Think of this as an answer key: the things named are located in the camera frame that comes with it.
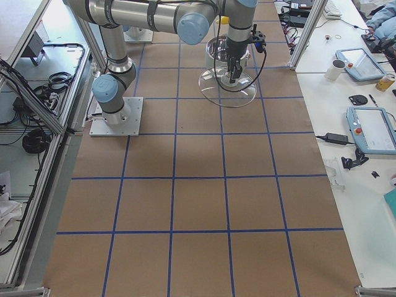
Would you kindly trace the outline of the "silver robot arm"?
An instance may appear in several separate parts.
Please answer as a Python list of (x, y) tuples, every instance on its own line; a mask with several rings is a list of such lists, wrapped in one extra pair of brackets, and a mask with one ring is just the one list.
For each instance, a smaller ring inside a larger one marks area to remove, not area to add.
[(101, 108), (102, 122), (120, 128), (135, 121), (130, 100), (124, 97), (137, 69), (129, 57), (124, 28), (176, 34), (197, 45), (216, 18), (229, 19), (223, 43), (215, 40), (212, 67), (199, 77), (199, 88), (217, 106), (239, 108), (256, 97), (255, 80), (244, 72), (242, 60), (249, 45), (266, 52), (265, 35), (253, 23), (257, 1), (68, 1), (82, 20), (98, 25), (108, 58), (108, 73), (95, 79), (93, 96)]

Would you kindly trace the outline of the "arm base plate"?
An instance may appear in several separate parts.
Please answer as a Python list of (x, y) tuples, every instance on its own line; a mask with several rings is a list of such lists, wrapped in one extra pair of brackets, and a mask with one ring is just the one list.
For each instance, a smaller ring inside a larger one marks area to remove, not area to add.
[(93, 117), (90, 136), (118, 137), (139, 135), (144, 98), (124, 97), (123, 99), (123, 109), (114, 114), (103, 113), (97, 103), (95, 112), (99, 113), (99, 115)]
[(148, 29), (125, 25), (123, 32), (126, 43), (151, 43), (153, 40), (153, 32)]

